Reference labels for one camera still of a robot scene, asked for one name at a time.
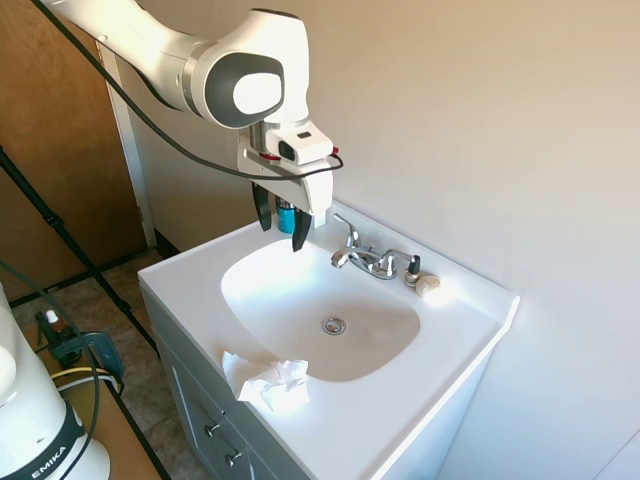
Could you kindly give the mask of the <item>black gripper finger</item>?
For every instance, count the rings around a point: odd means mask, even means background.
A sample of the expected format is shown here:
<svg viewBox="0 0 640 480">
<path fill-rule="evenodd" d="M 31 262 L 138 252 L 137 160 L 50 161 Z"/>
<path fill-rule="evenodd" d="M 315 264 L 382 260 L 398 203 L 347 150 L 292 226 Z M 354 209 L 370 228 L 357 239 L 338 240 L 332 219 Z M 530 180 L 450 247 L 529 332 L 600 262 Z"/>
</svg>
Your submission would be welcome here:
<svg viewBox="0 0 640 480">
<path fill-rule="evenodd" d="M 292 234 L 292 249 L 294 252 L 298 252 L 303 248 L 306 241 L 312 223 L 312 216 L 303 210 L 295 208 L 294 221 L 295 225 Z"/>
<path fill-rule="evenodd" d="M 270 192 L 257 183 L 253 183 L 251 187 L 254 207 L 260 227 L 263 231 L 268 231 L 272 227 Z"/>
</svg>

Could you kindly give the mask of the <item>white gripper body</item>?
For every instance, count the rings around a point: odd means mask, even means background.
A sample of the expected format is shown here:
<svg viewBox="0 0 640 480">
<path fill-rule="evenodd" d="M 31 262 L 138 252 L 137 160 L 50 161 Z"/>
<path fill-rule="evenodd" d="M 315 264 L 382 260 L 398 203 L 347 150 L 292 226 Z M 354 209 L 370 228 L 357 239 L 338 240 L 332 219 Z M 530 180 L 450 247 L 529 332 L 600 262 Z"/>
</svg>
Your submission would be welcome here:
<svg viewBox="0 0 640 480">
<path fill-rule="evenodd" d="M 311 216 L 315 227 L 322 226 L 326 211 L 332 204 L 333 175 L 330 171 L 312 174 L 316 170 L 329 168 L 327 158 L 304 165 L 289 160 L 268 161 L 253 150 L 249 141 L 241 137 L 237 150 L 238 170 L 250 176 L 275 176 L 275 180 L 257 180 L 267 191 L 293 204 Z"/>
</svg>

